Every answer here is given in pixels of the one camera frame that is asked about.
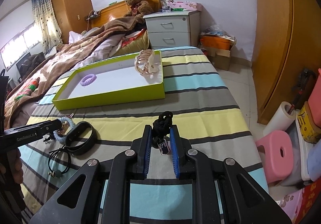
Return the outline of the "person's left hand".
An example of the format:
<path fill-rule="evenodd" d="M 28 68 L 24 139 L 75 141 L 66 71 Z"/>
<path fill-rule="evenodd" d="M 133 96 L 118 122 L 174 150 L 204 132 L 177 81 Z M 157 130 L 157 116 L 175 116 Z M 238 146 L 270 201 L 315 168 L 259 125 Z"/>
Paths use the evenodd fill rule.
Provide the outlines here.
<path fill-rule="evenodd" d="M 5 153 L 5 158 L 9 162 L 9 166 L 5 166 L 1 161 L 1 173 L 5 174 L 7 170 L 12 173 L 12 177 L 17 184 L 22 184 L 23 182 L 23 170 L 22 170 L 22 161 L 21 161 L 21 152 L 20 150 L 14 149 Z"/>

